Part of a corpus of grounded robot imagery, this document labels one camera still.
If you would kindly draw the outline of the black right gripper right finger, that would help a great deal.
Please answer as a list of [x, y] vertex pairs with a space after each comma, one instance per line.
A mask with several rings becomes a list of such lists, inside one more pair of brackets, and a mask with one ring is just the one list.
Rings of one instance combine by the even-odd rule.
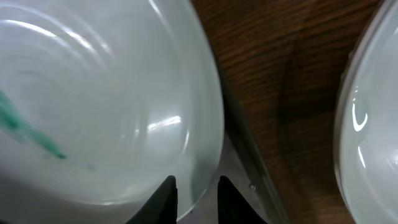
[[218, 182], [217, 202], [219, 224], [267, 224], [225, 175]]

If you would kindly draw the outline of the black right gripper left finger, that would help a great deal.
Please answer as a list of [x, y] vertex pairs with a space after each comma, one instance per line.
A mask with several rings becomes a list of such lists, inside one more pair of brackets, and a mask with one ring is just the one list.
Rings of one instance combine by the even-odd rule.
[[176, 224], [177, 206], [176, 178], [170, 175], [126, 224]]

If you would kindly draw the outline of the white plate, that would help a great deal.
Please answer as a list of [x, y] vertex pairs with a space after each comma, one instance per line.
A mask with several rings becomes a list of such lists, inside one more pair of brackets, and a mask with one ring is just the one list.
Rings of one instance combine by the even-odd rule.
[[126, 223], [170, 175], [177, 218], [218, 167], [224, 111], [190, 1], [2, 1], [1, 220]]
[[336, 182], [355, 223], [397, 223], [397, 1], [383, 1], [341, 76]]

